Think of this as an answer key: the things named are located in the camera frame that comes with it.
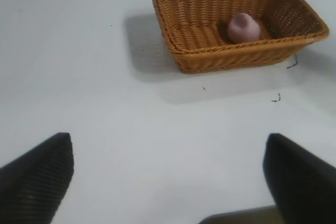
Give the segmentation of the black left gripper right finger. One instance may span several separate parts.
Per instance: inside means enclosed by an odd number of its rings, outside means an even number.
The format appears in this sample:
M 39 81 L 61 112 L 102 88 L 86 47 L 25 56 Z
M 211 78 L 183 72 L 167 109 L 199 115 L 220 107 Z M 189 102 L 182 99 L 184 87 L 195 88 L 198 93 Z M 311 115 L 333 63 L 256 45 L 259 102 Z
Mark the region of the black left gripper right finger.
M 335 167 L 279 133 L 268 136 L 262 165 L 285 223 L 335 223 Z

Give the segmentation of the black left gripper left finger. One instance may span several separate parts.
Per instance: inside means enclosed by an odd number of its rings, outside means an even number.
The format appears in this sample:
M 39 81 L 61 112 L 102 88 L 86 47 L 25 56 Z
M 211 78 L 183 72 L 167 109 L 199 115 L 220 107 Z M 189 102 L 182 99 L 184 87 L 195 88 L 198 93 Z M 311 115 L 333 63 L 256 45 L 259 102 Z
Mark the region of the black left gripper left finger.
M 72 180 L 69 133 L 57 133 L 1 167 L 1 223 L 51 223 Z

